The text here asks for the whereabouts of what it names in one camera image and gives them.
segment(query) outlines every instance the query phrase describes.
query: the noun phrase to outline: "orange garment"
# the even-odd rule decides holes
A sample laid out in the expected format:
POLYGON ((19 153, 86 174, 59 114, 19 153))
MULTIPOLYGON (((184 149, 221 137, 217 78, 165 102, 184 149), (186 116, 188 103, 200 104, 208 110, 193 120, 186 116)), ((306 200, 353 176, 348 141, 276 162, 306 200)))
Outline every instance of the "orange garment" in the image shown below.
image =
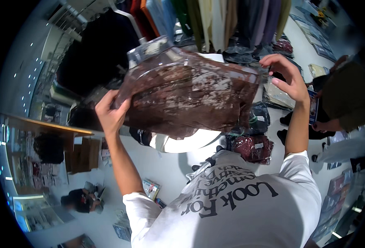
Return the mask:
POLYGON ((150 22, 151 27, 152 27, 152 29, 154 30, 156 37, 159 37, 159 36, 160 36, 160 35, 159 35, 159 32, 158 32, 158 31, 157 31, 157 29, 156 29, 155 23, 154 23, 154 21, 152 20, 151 14, 150 14, 150 12, 149 12, 149 11, 148 11, 148 9, 147 9, 146 4, 147 4, 147 1, 146 1, 146 0, 141 0, 141 6, 140 6, 140 9, 141 9, 141 11, 145 14, 145 16, 147 17, 148 21, 150 22))

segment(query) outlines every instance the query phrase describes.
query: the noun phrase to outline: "black hair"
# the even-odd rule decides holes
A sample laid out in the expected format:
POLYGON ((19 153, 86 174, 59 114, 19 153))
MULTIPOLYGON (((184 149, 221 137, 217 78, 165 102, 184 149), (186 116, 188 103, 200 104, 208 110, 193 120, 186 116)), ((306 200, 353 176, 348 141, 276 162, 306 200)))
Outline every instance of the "black hair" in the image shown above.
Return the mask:
POLYGON ((71 199, 70 196, 61 196, 61 205, 63 207, 66 207, 71 204, 73 204, 73 200, 71 199))

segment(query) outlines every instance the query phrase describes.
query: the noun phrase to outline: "green garment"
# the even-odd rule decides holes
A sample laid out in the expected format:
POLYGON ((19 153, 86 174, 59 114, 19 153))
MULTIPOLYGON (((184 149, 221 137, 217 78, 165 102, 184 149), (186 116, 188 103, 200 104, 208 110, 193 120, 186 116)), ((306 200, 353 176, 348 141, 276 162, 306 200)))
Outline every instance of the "green garment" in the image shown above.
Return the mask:
POLYGON ((291 0, 281 0, 278 25, 276 27, 276 41, 278 41, 283 34, 284 26, 286 26, 289 17, 290 7, 291 0))
POLYGON ((181 29, 183 32, 191 36, 193 34, 192 28, 191 28, 191 22, 188 17, 188 8, 185 0, 171 0, 171 3, 173 4, 174 10, 176 12, 176 16, 180 21, 181 29))
POLYGON ((196 47, 202 52, 203 27, 200 17, 200 9, 198 0, 187 0, 188 17, 191 22, 191 30, 194 32, 196 47))
POLYGON ((336 70, 322 90, 323 109, 330 120, 339 119, 347 132, 365 124, 365 69, 349 62, 336 70))

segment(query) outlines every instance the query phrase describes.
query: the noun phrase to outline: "clothing hanger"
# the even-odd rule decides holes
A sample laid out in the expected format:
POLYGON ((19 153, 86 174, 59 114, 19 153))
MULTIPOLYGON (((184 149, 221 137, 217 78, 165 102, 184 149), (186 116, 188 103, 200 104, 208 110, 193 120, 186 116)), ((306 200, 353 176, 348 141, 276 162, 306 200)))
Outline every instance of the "clothing hanger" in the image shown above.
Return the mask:
POLYGON ((137 37, 138 37, 138 42, 140 42, 140 44, 144 44, 147 42, 147 40, 145 39, 145 37, 142 36, 138 26, 137 26, 137 23, 136 23, 136 20, 134 19, 134 17, 129 14, 129 13, 126 13, 126 12, 123 12, 121 10, 119 10, 115 3, 113 2, 113 0, 108 0, 108 2, 110 3, 110 6, 111 6, 111 9, 115 12, 115 13, 118 13, 118 14, 121 14, 123 16, 126 16, 127 18, 129 18, 130 22, 132 23, 132 26, 137 34, 137 37))

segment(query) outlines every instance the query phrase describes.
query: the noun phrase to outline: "magazine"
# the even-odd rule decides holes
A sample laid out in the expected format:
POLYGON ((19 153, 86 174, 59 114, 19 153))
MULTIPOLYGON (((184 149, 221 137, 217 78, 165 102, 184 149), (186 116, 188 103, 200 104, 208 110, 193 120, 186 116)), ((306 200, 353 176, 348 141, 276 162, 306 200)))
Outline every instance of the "magazine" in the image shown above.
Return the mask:
POLYGON ((317 119, 317 109, 319 107, 319 99, 315 98, 316 92, 308 90, 309 99, 311 100, 311 106, 309 107, 309 125, 316 122, 317 119))

